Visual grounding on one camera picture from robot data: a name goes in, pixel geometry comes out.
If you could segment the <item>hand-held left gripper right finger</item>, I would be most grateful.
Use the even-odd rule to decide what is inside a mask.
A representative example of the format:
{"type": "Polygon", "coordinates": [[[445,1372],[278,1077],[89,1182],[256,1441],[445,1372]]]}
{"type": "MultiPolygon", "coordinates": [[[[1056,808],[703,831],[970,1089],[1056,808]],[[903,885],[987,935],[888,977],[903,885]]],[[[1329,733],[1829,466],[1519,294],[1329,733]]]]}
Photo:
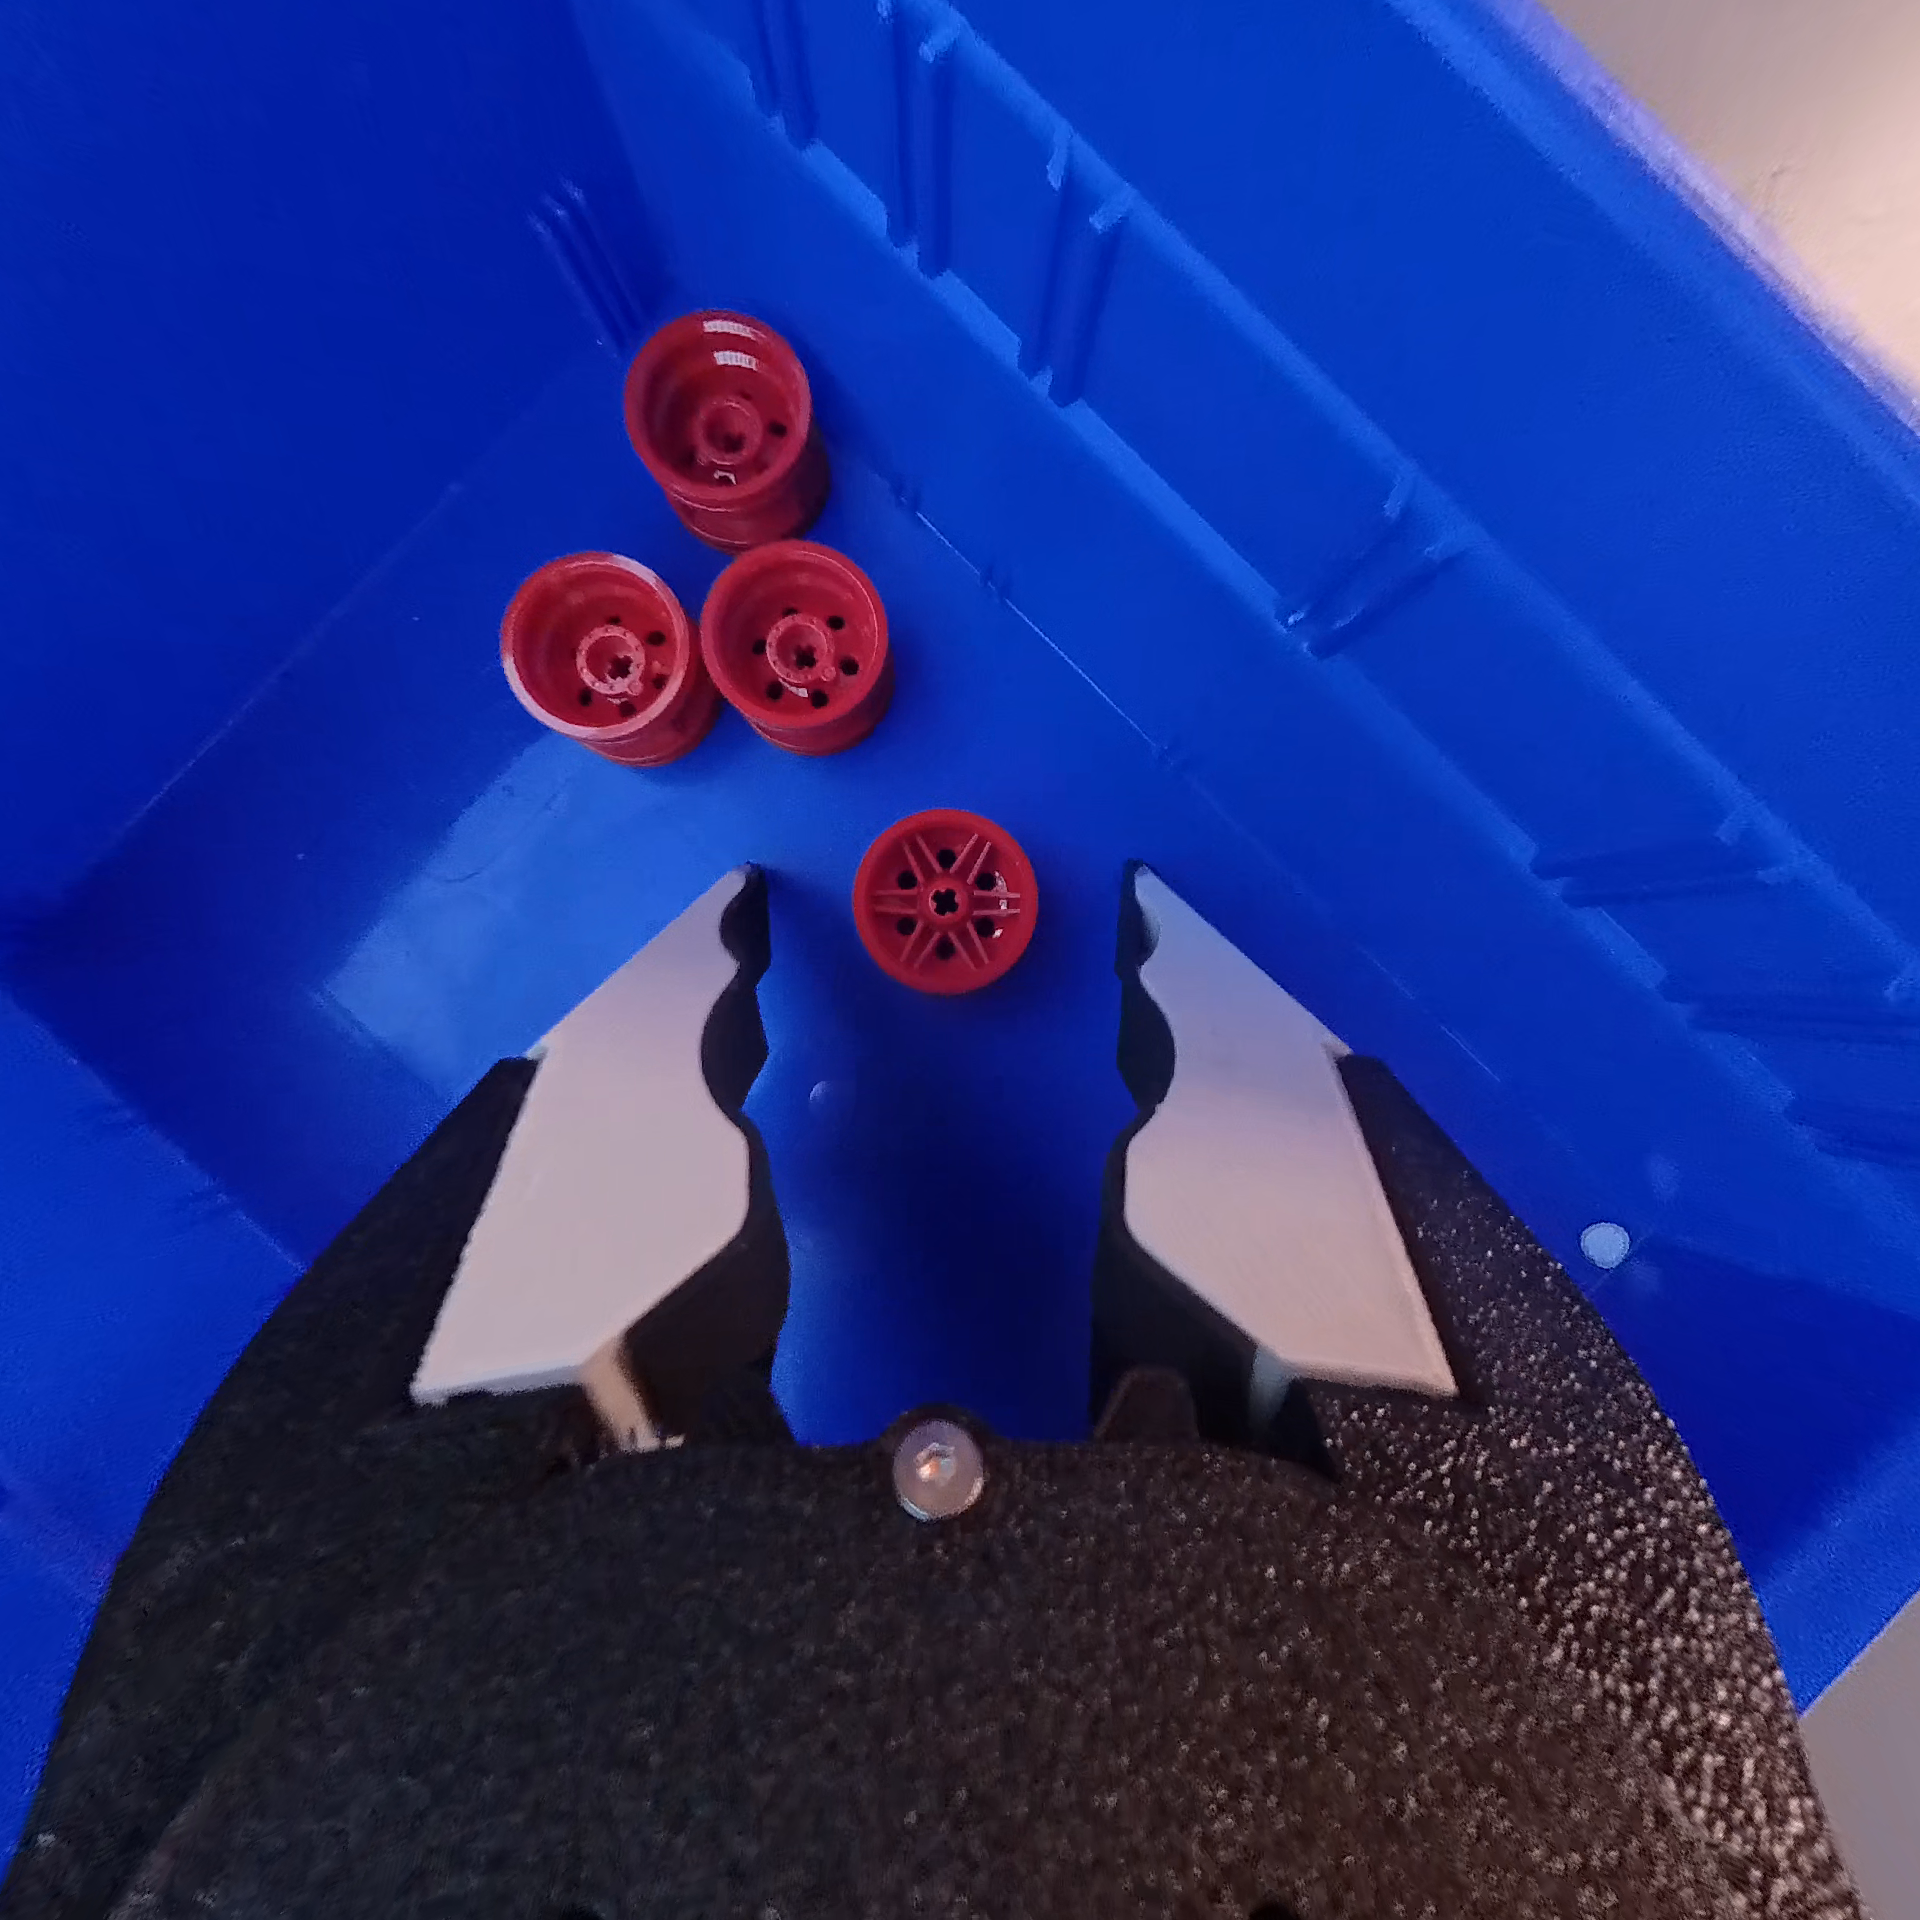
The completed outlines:
{"type": "Polygon", "coordinates": [[[1135,1368],[1197,1407],[1298,1383],[1456,1400],[1345,1041],[1150,868],[1119,879],[1115,974],[1133,1114],[1101,1175],[1095,1405],[1135,1368]]]}

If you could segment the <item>blue plastic bin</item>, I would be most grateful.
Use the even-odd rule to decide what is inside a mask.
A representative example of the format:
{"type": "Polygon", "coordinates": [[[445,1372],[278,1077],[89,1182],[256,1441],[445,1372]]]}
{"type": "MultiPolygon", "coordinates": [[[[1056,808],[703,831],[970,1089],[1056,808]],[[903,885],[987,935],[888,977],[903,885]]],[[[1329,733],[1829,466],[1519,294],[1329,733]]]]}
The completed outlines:
{"type": "Polygon", "coordinates": [[[1065,1434],[1141,860],[1422,1100],[1685,1434],[1794,1702],[1915,1594],[1915,431],[1481,5],[3,5],[3,1854],[294,1277],[738,861],[803,1438],[1065,1434]],[[618,769],[496,624],[722,557],[795,344],[895,697],[618,769]],[[895,984],[925,808],[1039,879],[895,984]]]}

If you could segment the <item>red toy wheel hub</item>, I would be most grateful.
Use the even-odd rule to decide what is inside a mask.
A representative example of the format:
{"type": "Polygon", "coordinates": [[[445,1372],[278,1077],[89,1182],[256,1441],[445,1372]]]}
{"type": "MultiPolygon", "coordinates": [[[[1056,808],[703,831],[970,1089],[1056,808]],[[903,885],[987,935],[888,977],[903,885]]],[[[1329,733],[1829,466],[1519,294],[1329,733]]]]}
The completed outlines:
{"type": "Polygon", "coordinates": [[[870,736],[894,700],[888,615],[867,573],[834,545],[758,543],[733,557],[698,612],[719,694],[767,742],[832,756],[870,736]]]}
{"type": "Polygon", "coordinates": [[[763,319],[673,318],[634,352],[621,413],[672,511],[728,556],[802,537],[829,494],[803,366],[763,319]]]}
{"type": "Polygon", "coordinates": [[[1032,944],[1039,879],[1017,838],[930,806],[880,829],[853,879],[854,932],[878,970],[925,997],[1001,983],[1032,944]]]}
{"type": "Polygon", "coordinates": [[[694,751],[722,694],[679,597],[649,567],[576,551],[511,594],[497,655],[513,700],[600,759],[650,769],[694,751]]]}

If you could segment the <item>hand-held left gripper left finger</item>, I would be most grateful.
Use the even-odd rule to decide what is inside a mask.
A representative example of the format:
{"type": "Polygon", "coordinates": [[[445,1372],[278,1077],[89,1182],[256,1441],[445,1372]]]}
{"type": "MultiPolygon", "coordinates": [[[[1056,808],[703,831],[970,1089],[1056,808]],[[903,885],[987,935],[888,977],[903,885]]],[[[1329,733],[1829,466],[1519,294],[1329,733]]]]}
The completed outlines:
{"type": "Polygon", "coordinates": [[[534,1052],[410,1378],[419,1407],[547,1388],[594,1415],[763,1415],[787,1308],[765,1142],[758,868],[731,868],[534,1052]]]}

